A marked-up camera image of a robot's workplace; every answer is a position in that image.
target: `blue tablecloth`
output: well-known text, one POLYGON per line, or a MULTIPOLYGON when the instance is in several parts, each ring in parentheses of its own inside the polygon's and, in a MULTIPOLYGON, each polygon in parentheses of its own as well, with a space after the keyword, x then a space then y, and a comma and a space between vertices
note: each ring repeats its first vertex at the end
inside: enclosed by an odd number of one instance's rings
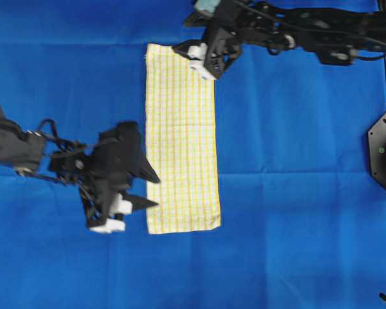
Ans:
MULTIPOLYGON (((275 0, 370 12, 375 0, 275 0)), ((148 42, 201 37, 189 0, 0 1, 0 103, 92 144, 120 120, 144 132, 148 42)), ((223 226, 150 236, 86 230, 77 190, 0 167, 0 309, 384 308, 386 192, 366 131, 386 110, 383 61, 323 66, 245 46, 216 85, 223 226)), ((145 194, 137 181, 133 192, 145 194)))

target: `cloth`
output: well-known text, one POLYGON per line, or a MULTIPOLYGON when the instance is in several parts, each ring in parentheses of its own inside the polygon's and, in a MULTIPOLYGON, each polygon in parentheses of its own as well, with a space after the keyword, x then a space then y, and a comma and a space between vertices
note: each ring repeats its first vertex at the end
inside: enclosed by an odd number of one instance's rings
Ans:
POLYGON ((147 159, 161 178, 147 184, 160 204, 147 210, 149 233, 219 227, 214 82, 170 46, 149 44, 146 65, 147 159))

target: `towel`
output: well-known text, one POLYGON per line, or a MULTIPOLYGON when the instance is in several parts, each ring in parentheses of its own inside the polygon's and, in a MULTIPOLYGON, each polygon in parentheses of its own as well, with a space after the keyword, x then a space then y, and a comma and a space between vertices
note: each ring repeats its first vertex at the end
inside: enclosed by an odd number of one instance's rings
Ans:
POLYGON ((149 233, 212 230, 221 224, 214 82, 202 79, 171 47, 146 55, 146 152, 161 178, 147 184, 149 233))

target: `black cable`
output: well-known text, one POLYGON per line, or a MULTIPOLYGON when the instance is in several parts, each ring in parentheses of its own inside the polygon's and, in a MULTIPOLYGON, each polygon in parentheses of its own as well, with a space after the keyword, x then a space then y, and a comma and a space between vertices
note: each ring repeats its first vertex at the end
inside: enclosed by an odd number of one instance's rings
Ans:
POLYGON ((54 153, 54 154, 51 154, 51 155, 47 155, 49 156, 50 158, 66 158, 68 156, 71 156, 71 155, 75 155, 75 154, 78 154, 78 153, 82 153, 83 151, 85 151, 87 148, 87 146, 81 146, 81 147, 78 147, 72 151, 69 151, 69 152, 63 152, 63 153, 54 153))
POLYGON ((287 26, 289 28, 293 28, 293 29, 296 29, 296 30, 299 30, 299 31, 307 31, 307 32, 319 32, 319 33, 338 33, 338 34, 344 34, 344 35, 349 35, 349 36, 355 36, 355 37, 361 37, 362 39, 366 40, 366 41, 371 41, 371 42, 374 42, 374 43, 377 43, 379 45, 384 45, 386 46, 386 42, 383 42, 383 41, 379 41, 377 39, 373 39, 372 37, 366 37, 364 35, 358 35, 356 33, 350 33, 350 32, 346 32, 346 31, 341 31, 341 30, 321 30, 321 29, 312 29, 312 28, 305 28, 305 27, 300 27, 300 26, 295 26, 294 24, 289 24, 285 21, 281 21, 280 19, 276 18, 276 17, 273 17, 267 13, 264 13, 262 11, 259 11, 259 10, 256 10, 244 3, 242 3, 240 0, 233 0, 234 3, 236 3, 238 6, 240 6, 241 8, 244 8, 250 12, 253 12, 255 14, 258 14, 260 16, 263 16, 267 19, 270 19, 271 21, 275 21, 277 23, 280 23, 280 24, 283 24, 284 26, 287 26))
POLYGON ((362 57, 362 56, 356 56, 355 59, 358 59, 358 60, 363 60, 363 61, 376 61, 376 60, 380 60, 380 59, 383 59, 386 57, 386 53, 384 53, 383 55, 380 55, 380 56, 376 56, 376 57, 362 57))

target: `checkered pattern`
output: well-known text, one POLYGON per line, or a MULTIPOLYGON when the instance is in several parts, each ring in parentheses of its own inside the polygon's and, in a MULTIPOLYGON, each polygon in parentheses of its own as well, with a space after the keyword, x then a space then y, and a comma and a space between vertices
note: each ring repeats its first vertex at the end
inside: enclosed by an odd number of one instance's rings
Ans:
POLYGON ((147 211, 149 233, 211 230, 221 224, 214 83, 171 47, 149 44, 147 158, 161 183, 147 183, 160 206, 147 211))

